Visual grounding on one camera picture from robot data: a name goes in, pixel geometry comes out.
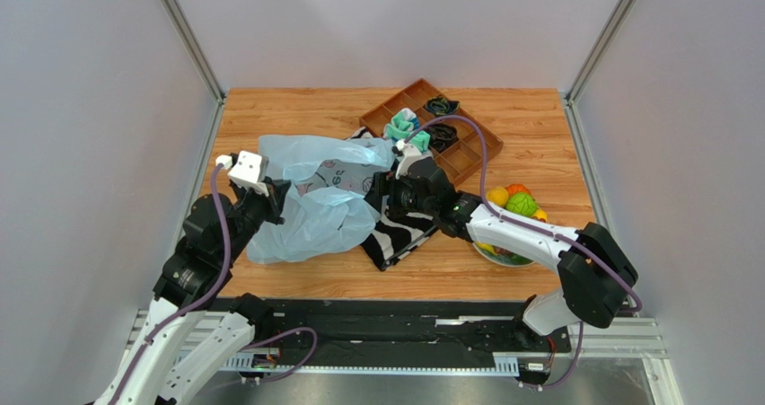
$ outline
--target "wooden tabletop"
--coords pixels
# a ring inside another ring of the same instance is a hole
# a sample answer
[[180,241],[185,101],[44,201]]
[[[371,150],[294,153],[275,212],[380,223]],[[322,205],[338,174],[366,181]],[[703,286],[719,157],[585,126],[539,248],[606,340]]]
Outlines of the wooden tabletop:
[[[267,134],[345,138],[358,118],[395,89],[232,89],[225,106],[202,194],[220,154],[257,152]],[[550,221],[584,227],[593,211],[558,92],[551,89],[443,89],[505,142],[489,163],[487,188],[522,183]],[[225,174],[218,188],[233,199]],[[479,174],[459,189],[478,193]],[[361,248],[299,263],[258,265],[246,253],[221,295],[260,297],[525,300],[559,285],[545,268],[505,268],[483,259],[468,243],[437,233],[397,266],[380,272]]]

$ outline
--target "bowl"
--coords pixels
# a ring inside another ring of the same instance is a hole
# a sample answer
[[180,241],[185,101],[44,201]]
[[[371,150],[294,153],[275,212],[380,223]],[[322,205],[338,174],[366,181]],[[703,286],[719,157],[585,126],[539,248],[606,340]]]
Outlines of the bowl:
[[475,243],[473,243],[473,248],[475,248],[476,251],[478,251],[478,253],[482,255],[485,259],[495,262],[496,264],[500,266],[505,266],[508,268],[522,268],[524,266],[531,266],[532,264],[534,264],[534,260],[526,259],[517,254],[495,255],[489,251],[482,250]]

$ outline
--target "wooden tray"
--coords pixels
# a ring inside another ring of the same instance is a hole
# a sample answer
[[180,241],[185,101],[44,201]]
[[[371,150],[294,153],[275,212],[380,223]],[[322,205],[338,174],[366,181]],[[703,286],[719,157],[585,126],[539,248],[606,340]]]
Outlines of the wooden tray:
[[[434,118],[430,112],[425,110],[425,104],[431,98],[439,95],[447,98],[446,95],[438,91],[425,79],[419,79],[407,88],[404,88],[403,91],[393,95],[388,101],[367,112],[359,118],[358,122],[361,126],[367,127],[374,136],[382,137],[385,124],[390,123],[393,116],[401,109],[408,107],[417,114],[420,125],[423,125]],[[499,137],[495,136],[494,133],[475,120],[462,108],[461,104],[455,114],[464,116],[479,126],[484,138],[486,138],[489,160],[499,154],[503,144]],[[457,128],[457,138],[459,140],[442,153],[438,153],[432,148],[430,152],[433,153],[435,163],[444,169],[452,184],[457,186],[480,169],[480,139],[478,133],[464,122],[452,119],[445,123]]]

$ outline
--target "white wall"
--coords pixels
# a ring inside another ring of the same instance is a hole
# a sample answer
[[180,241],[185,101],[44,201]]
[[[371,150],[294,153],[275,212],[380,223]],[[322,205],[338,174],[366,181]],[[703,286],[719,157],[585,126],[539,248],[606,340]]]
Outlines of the white wall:
[[685,403],[762,403],[763,0],[638,0],[579,102]]
[[2,403],[101,394],[214,112],[159,0],[0,0]]
[[225,89],[566,90],[618,0],[179,0]]

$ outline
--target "plastic bag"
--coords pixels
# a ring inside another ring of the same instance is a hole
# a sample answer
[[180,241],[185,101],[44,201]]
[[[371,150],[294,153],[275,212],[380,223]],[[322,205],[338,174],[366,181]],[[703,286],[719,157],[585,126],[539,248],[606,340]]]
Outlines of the plastic bag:
[[262,136],[259,153],[268,176],[293,182],[282,217],[265,223],[247,245],[247,258],[261,264],[303,261],[348,251],[374,229],[380,213],[364,196],[376,172],[391,169],[392,141],[338,140],[319,136]]

